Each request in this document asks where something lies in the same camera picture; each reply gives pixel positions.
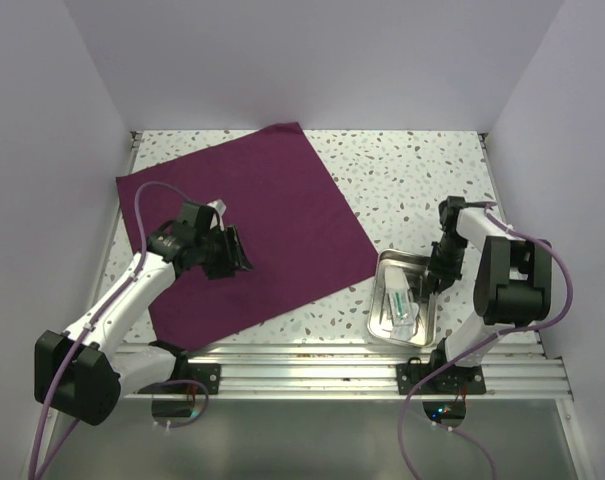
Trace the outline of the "steel instrument tray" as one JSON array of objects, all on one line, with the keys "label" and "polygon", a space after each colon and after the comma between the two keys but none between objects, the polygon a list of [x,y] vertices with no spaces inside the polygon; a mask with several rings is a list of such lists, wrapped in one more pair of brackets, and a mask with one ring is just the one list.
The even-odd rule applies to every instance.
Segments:
[{"label": "steel instrument tray", "polygon": [[385,342],[426,348],[435,341],[436,295],[426,286],[429,258],[394,249],[378,256],[367,327]]}]

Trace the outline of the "green white suture packet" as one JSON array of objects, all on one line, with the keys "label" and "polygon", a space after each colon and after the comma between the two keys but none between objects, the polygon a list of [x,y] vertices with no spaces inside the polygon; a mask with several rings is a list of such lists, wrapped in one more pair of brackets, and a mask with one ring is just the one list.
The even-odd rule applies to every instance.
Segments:
[{"label": "green white suture packet", "polygon": [[388,294],[393,324],[403,324],[415,321],[414,303],[410,299],[409,292]]}]

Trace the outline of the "purple cloth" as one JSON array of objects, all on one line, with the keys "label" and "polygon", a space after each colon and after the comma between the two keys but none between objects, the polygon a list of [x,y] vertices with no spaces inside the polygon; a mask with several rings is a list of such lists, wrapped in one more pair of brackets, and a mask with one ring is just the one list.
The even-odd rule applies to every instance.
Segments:
[{"label": "purple cloth", "polygon": [[157,338],[195,350],[370,278],[377,252],[296,123],[119,177],[131,247],[174,219],[184,199],[221,200],[252,264],[210,280],[184,273],[150,307]]}]

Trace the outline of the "clear plastic syringe packet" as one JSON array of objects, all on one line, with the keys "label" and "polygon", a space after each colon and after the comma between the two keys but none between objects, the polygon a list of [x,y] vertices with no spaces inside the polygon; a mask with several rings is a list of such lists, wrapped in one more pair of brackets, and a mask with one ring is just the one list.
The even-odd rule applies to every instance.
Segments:
[{"label": "clear plastic syringe packet", "polygon": [[403,324],[394,324],[391,329],[390,339],[400,342],[410,342],[418,330],[417,323],[411,321]]}]

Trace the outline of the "white gauze pad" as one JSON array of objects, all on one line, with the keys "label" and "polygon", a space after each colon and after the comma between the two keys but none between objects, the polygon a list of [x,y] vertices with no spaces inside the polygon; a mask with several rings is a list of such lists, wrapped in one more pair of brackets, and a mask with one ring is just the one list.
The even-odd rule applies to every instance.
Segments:
[{"label": "white gauze pad", "polygon": [[404,292],[410,291],[408,278],[402,268],[396,266],[386,267],[383,276],[385,289],[389,294],[399,293],[402,295]]}]

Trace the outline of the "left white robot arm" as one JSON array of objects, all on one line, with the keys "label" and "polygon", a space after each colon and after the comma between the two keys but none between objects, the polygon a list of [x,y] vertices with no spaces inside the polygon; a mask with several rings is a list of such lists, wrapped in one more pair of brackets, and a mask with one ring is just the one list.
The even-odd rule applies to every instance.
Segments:
[{"label": "left white robot arm", "polygon": [[225,204],[184,201],[178,217],[144,235],[125,273],[79,320],[35,344],[34,396],[89,425],[108,418],[118,401],[145,388],[175,393],[196,381],[185,349],[155,341],[127,358],[116,351],[133,324],[182,274],[201,268],[209,280],[252,268]]}]

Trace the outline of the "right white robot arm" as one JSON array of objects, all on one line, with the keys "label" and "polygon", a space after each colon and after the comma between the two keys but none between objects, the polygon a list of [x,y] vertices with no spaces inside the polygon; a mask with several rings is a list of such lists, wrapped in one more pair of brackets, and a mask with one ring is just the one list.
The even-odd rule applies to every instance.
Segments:
[{"label": "right white robot arm", "polygon": [[526,329],[546,319],[551,306],[551,244],[516,235],[490,214],[489,202],[449,196],[438,206],[441,239],[432,244],[425,286],[440,294],[462,278],[468,246],[480,253],[473,312],[431,353],[427,379],[450,392],[463,370],[478,367],[504,331]]}]

